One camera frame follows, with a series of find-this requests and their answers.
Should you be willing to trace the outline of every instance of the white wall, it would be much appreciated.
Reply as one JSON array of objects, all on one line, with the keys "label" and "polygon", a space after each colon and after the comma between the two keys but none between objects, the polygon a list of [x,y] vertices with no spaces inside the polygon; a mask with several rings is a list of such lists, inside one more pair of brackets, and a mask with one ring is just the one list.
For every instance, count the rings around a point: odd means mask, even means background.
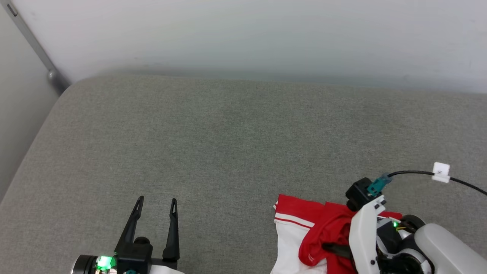
[{"label": "white wall", "polygon": [[113,71],[487,92],[484,0],[13,0],[71,81]]},{"label": "white wall", "polygon": [[47,69],[0,8],[0,201],[57,97]]}]

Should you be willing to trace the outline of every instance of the green led light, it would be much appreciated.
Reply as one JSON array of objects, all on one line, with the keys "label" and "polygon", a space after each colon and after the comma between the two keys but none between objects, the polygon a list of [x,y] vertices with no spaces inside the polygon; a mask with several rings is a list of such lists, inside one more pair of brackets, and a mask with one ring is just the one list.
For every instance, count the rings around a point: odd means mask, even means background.
[{"label": "green led light", "polygon": [[108,269],[115,266],[115,259],[108,256],[100,256],[96,264],[96,268],[102,271],[107,271]]}]

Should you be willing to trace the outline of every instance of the red cloth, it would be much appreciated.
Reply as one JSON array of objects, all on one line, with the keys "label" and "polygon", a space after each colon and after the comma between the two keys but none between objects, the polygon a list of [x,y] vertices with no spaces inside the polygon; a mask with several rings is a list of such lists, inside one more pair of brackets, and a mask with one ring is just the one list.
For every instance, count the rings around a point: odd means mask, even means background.
[{"label": "red cloth", "polygon": [[[328,274],[354,274],[349,259],[337,256],[321,248],[322,243],[348,245],[350,223],[356,212],[345,205],[326,202],[322,206],[320,218],[304,237],[300,250],[300,261],[308,266],[315,266],[326,258]],[[399,213],[383,212],[381,216],[400,219]]]}]

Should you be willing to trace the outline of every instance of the couch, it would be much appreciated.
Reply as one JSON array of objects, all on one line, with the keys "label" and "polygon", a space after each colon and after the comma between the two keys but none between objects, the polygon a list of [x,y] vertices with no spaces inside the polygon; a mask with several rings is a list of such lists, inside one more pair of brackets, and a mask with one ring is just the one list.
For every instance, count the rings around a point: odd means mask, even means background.
[{"label": "couch", "polygon": [[[384,172],[430,171],[487,189],[487,95],[312,83],[113,75],[59,98],[0,204],[0,273],[66,274],[136,236],[161,256],[178,200],[189,273],[269,273],[279,194],[345,203]],[[487,257],[487,197],[400,175],[386,208],[438,223]]]}]

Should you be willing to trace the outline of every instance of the cable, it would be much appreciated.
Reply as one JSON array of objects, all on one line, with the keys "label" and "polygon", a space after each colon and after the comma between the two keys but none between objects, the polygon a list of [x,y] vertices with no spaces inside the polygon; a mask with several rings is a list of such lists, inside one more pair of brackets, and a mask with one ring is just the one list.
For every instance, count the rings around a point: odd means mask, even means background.
[{"label": "cable", "polygon": [[457,182],[457,183],[459,183],[459,184],[462,184],[462,185],[464,185],[464,186],[468,186],[468,187],[470,187],[470,188],[473,188],[473,189],[475,189],[476,191],[478,191],[478,192],[480,192],[480,193],[482,193],[482,194],[484,194],[484,195],[486,195],[486,196],[487,196],[487,191],[485,191],[485,190],[483,190],[483,189],[480,189],[480,188],[478,188],[478,187],[476,187],[476,186],[474,186],[474,185],[471,185],[471,184],[469,184],[469,183],[467,183],[467,182],[464,182],[464,181],[462,181],[462,180],[459,180],[459,179],[457,179],[457,178],[453,178],[453,177],[450,177],[450,180],[452,180],[452,181],[454,181],[454,182]]},{"label": "cable", "polygon": [[[420,171],[420,170],[403,170],[403,171],[396,171],[396,172],[392,172],[390,173],[389,175],[387,175],[387,177],[392,177],[392,176],[395,176],[395,175],[398,175],[398,174],[425,174],[425,175],[430,175],[430,176],[434,176],[434,173],[433,172],[428,172],[428,171]],[[464,186],[468,186],[472,189],[475,189],[476,191],[484,194],[487,196],[487,191],[481,189],[481,188],[478,188],[472,184],[469,184],[467,182],[464,182],[462,180],[459,180],[457,178],[453,178],[453,177],[450,177],[450,180],[454,181],[454,182],[457,182],[459,184],[462,184]]]}]

